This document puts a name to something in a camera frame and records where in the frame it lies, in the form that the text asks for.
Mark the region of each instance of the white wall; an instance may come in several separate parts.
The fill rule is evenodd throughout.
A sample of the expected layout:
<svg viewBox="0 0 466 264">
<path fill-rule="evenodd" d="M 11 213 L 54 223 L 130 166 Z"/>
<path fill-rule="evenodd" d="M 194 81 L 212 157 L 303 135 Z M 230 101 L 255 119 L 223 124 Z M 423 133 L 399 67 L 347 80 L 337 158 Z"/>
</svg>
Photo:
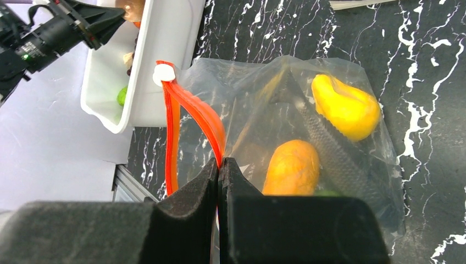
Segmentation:
<svg viewBox="0 0 466 264">
<path fill-rule="evenodd" d="M 29 5 L 10 7 L 29 21 Z M 37 21 L 49 17 L 36 15 Z M 79 44 L 21 82 L 0 108 L 0 208 L 32 200 L 112 200 L 115 163 L 126 163 L 131 130 L 114 135 L 82 111 L 86 57 Z"/>
</svg>

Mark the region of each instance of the transparent plastic bag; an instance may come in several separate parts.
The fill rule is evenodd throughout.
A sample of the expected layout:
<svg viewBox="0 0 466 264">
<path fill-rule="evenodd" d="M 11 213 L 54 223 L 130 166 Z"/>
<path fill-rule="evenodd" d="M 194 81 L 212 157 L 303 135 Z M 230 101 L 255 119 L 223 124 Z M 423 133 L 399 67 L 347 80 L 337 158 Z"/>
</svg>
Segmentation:
<svg viewBox="0 0 466 264">
<path fill-rule="evenodd" d="M 357 197 L 388 245 L 404 234 L 400 168 L 360 66 L 290 56 L 268 64 L 199 59 L 163 86 L 168 194 L 211 157 L 233 157 L 267 195 Z"/>
</svg>

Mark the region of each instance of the black marble surface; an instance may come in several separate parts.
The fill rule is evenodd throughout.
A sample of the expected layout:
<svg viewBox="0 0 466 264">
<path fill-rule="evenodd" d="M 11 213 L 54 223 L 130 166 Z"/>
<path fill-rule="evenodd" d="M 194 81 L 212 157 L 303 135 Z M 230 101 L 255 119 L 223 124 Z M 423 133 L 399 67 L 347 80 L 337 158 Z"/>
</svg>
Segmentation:
<svg viewBox="0 0 466 264">
<path fill-rule="evenodd" d="M 195 57 L 339 57 L 366 69 L 400 165 L 406 235 L 393 263 L 466 263 L 466 2 L 334 12 L 326 0 L 207 0 Z M 165 196 L 166 130 L 136 128 L 128 169 Z"/>
</svg>

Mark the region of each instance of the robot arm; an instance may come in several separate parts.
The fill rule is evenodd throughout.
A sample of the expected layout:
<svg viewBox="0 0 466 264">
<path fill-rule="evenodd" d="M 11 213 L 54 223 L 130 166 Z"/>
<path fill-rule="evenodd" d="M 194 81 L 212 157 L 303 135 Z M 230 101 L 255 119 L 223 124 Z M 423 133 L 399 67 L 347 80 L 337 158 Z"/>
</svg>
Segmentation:
<svg viewBox="0 0 466 264">
<path fill-rule="evenodd" d="M 47 9 L 53 18 L 34 31 L 34 15 Z M 81 41 L 94 50 L 105 45 L 125 21 L 125 11 L 54 0 L 33 5 L 26 24 L 0 0 L 0 106 L 13 93 L 26 72 L 40 72 Z"/>
</svg>

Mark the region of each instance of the white plastic bin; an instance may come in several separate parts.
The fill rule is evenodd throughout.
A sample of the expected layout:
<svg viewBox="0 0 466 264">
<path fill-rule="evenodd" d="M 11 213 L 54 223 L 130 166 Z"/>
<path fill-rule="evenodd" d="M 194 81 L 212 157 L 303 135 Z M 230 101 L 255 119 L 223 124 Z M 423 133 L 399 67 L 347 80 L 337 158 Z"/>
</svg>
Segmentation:
<svg viewBox="0 0 466 264">
<path fill-rule="evenodd" d="M 137 40 L 131 77 L 123 55 L 134 51 L 138 29 L 125 22 L 112 39 L 97 51 L 89 51 L 81 91 L 81 107 L 96 116 L 113 133 L 127 126 L 165 127 L 162 89 L 152 75 L 157 60 L 178 68 L 191 65 L 193 50 L 206 0 L 146 0 Z M 114 0 L 98 0 L 98 6 L 113 7 Z M 118 92 L 128 86 L 125 106 Z"/>
</svg>

